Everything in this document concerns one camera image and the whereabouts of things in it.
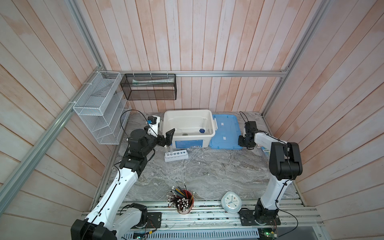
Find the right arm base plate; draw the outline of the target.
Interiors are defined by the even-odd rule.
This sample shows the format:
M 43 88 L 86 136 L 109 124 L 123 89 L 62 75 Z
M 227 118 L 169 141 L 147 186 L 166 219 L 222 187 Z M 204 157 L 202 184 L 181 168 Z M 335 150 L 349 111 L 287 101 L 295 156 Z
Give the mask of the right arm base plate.
M 241 209 L 238 214 L 242 226 L 281 225 L 281 220 L 276 211 Z

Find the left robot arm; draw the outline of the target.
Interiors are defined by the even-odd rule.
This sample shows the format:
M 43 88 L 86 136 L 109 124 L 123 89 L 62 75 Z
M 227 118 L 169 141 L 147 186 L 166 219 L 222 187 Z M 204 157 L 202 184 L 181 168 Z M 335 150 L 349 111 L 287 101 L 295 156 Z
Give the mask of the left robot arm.
M 129 146 L 118 167 L 113 183 L 99 201 L 97 206 L 84 220 L 76 220 L 71 227 L 73 240 L 121 240 L 132 227 L 144 228 L 147 225 L 147 207 L 131 204 L 121 215 L 117 212 L 131 187 L 145 169 L 148 154 L 156 146 L 170 146 L 175 129 L 166 134 L 150 135 L 149 127 L 136 129 L 128 139 Z

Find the white test tube rack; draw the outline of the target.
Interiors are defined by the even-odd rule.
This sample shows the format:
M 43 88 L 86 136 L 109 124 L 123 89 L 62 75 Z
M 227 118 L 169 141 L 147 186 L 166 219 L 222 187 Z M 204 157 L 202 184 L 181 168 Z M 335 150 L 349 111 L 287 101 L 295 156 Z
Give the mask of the white test tube rack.
M 187 150 L 179 150 L 165 153 L 165 162 L 187 160 L 188 158 L 189 154 Z

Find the blue plastic bin lid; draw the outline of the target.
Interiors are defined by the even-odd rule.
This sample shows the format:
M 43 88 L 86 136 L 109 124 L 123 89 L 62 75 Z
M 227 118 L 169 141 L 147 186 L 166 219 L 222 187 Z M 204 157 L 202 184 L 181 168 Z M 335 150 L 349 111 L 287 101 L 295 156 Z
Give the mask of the blue plastic bin lid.
M 217 150 L 241 150 L 242 147 L 238 144 L 241 130 L 237 117 L 234 115 L 213 115 L 213 118 L 217 130 L 209 147 Z

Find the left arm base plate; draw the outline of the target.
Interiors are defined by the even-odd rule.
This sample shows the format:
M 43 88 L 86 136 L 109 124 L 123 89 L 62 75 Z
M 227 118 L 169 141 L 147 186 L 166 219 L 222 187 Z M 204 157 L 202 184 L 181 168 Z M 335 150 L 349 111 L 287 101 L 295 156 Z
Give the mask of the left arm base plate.
M 147 218 L 143 222 L 141 221 L 138 225 L 134 226 L 133 229 L 159 229 L 162 223 L 162 213 L 161 212 L 150 212 L 147 213 Z

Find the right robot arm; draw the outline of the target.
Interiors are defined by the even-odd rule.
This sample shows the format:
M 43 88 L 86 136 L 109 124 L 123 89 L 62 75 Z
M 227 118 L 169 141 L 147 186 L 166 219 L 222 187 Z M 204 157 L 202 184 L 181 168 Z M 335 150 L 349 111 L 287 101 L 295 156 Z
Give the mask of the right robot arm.
M 280 200 L 286 189 L 303 172 L 300 147 L 297 143 L 282 141 L 259 130 L 255 121 L 245 122 L 245 131 L 239 136 L 238 144 L 247 149 L 260 145 L 270 152 L 271 178 L 254 213 L 256 223 L 269 224 L 278 216 Z

